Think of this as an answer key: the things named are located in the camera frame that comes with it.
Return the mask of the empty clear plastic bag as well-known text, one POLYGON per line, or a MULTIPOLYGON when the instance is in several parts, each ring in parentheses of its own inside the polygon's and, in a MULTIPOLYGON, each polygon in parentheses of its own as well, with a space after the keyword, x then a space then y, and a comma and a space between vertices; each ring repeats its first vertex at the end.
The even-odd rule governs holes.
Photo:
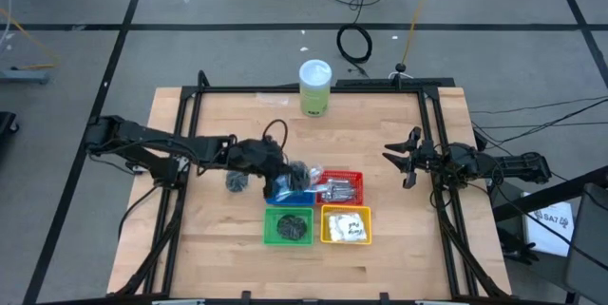
POLYGON ((256 94, 256 100, 267 106, 285 107, 289 105, 290 98, 278 93, 262 93, 256 94))

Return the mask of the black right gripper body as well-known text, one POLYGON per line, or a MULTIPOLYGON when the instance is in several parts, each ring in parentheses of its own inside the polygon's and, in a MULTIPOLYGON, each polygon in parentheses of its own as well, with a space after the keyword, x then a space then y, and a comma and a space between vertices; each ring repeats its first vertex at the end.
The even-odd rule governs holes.
POLYGON ((481 177, 481 153, 464 143, 448 143, 437 152, 433 147, 420 147, 417 167, 434 172, 446 181, 473 181, 481 177))

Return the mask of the green plastic basket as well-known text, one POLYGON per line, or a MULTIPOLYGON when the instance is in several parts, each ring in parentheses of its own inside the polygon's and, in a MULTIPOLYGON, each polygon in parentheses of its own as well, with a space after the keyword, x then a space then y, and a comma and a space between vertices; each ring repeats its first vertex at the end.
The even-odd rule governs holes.
POLYGON ((314 210, 311 207, 268 207, 264 217, 263 243, 276 246, 310 246, 314 242, 314 210), (303 218, 308 233, 300 240, 282 238, 276 231, 279 219, 285 215, 303 218))

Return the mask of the clear bag of cotton balls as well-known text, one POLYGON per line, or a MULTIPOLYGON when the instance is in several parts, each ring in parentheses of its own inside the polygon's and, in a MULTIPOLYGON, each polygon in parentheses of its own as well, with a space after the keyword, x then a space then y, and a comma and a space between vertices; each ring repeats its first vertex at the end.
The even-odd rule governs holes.
POLYGON ((363 242, 368 239, 365 223, 358 213, 330 213, 327 219, 330 241, 363 242))

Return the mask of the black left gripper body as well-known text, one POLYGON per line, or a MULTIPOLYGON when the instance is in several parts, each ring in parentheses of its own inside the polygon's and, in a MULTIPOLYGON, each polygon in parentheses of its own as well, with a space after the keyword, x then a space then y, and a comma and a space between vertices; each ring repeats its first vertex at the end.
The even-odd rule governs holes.
POLYGON ((268 139, 247 139, 231 146, 228 150, 227 168, 267 178, 288 173, 288 164, 284 161, 281 147, 268 139))

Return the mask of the black diagonal metal bar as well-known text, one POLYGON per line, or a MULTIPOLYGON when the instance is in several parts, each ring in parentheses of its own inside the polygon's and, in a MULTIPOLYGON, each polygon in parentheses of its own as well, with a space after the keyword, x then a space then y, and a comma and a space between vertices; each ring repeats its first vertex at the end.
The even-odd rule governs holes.
POLYGON ((521 211, 530 213, 558 202, 582 197, 586 184, 608 186, 608 165, 574 178, 571 181, 564 181, 516 200, 508 200, 506 204, 493 209, 494 220, 500 222, 512 219, 520 216, 521 211))

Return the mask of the green disinfecting wipes canister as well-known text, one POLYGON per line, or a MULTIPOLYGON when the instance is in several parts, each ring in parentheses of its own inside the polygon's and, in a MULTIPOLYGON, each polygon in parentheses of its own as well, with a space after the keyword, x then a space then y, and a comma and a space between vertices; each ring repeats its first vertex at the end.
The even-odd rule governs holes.
POLYGON ((333 72, 324 61, 303 63, 298 71, 300 109, 309 117, 323 116, 329 107, 333 72))

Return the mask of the blue plastic basket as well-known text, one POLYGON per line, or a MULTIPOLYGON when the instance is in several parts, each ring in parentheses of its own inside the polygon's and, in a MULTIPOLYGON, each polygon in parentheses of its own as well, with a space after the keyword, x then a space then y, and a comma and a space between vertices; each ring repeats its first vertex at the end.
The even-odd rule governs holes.
POLYGON ((309 192, 311 185, 308 172, 281 175, 273 181, 271 196, 265 201, 277 206, 312 206, 315 200, 314 194, 309 192))

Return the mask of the grey floor base plate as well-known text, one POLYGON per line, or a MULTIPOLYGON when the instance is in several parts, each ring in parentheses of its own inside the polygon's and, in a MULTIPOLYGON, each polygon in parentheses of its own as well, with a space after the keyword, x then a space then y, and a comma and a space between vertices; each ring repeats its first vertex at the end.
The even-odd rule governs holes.
POLYGON ((0 70, 0 83, 23 83, 45 85, 48 73, 39 70, 0 70))

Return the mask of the black round post knob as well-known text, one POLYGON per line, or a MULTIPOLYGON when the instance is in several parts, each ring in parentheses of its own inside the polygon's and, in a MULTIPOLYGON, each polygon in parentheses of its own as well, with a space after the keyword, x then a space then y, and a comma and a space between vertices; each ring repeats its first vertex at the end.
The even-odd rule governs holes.
POLYGON ((406 78, 406 79, 413 79, 413 76, 408 75, 408 74, 406 73, 406 69, 407 69, 407 67, 406 67, 406 65, 405 65, 405 64, 403 64, 403 63, 398 63, 398 64, 396 64, 396 65, 395 65, 395 70, 389 74, 388 78, 389 78, 389 79, 391 79, 391 80, 392 80, 392 79, 394 79, 394 78, 399 78, 399 79, 402 79, 402 78, 406 78))

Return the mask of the white cardboard box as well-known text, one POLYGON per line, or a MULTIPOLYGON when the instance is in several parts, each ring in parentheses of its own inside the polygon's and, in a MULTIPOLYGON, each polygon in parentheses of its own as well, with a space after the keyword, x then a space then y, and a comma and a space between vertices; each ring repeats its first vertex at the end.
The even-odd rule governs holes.
POLYGON ((523 238, 526 243, 535 244, 533 251, 567 257, 569 244, 543 228, 539 222, 567 240, 571 240, 574 232, 571 204, 558 202, 522 216, 523 238))

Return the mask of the black metal table frame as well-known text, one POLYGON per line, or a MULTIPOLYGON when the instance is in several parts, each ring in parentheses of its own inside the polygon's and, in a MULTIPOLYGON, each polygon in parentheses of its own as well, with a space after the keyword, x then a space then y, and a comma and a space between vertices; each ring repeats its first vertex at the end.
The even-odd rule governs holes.
POLYGON ((236 133, 240 138, 270 129, 293 160, 363 174, 364 203, 371 209, 370 245, 323 243, 276 246, 263 243, 263 180, 233 194, 220 171, 191 176, 178 247, 161 256, 152 289, 172 297, 205 300, 447 300, 449 271, 438 218, 428 197, 431 179, 420 173, 407 190, 402 175, 382 154, 385 144, 402 142, 421 122, 417 96, 409 86, 396 89, 360 81, 332 91, 328 113, 305 116, 296 89, 267 91, 206 89, 199 102, 184 106, 197 115, 200 135, 236 133), (256 94, 278 93, 288 106, 259 103, 256 94), (284 125, 272 127, 272 120, 284 125))

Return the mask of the yellow plastic basket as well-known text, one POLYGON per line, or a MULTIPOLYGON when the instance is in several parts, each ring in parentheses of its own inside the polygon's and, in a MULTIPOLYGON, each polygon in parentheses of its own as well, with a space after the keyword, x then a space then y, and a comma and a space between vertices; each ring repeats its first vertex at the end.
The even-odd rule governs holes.
POLYGON ((323 205, 321 207, 321 222, 320 222, 320 240, 323 243, 335 243, 335 244, 358 244, 358 245, 370 245, 372 242, 371 235, 371 209, 368 206, 358 205, 323 205), (334 242, 330 241, 330 233, 328 227, 327 216, 330 213, 358 213, 363 219, 368 239, 363 242, 334 242))

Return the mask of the bagged black mesh pouf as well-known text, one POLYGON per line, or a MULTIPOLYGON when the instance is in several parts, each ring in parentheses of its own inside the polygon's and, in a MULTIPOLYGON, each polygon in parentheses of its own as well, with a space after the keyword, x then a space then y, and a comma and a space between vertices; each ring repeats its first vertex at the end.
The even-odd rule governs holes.
POLYGON ((284 239, 300 240, 308 233, 308 225, 301 217, 285 215, 277 222, 276 231, 284 239))
POLYGON ((229 192, 239 193, 244 191, 249 184, 249 176, 242 172, 228 171, 225 178, 225 186, 229 192))

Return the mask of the red plastic basket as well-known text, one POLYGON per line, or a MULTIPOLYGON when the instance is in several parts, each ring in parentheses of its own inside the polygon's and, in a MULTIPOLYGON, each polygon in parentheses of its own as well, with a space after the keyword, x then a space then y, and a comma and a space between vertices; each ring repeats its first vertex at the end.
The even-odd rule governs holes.
POLYGON ((315 191, 315 202, 317 204, 326 203, 337 203, 337 204, 349 204, 349 205, 362 205, 364 199, 363 189, 363 174, 355 171, 341 171, 341 170, 325 170, 322 179, 319 183, 313 185, 315 191), (347 202, 323 202, 320 197, 319 186, 327 184, 327 179, 348 179, 351 181, 352 187, 356 189, 355 198, 347 202))

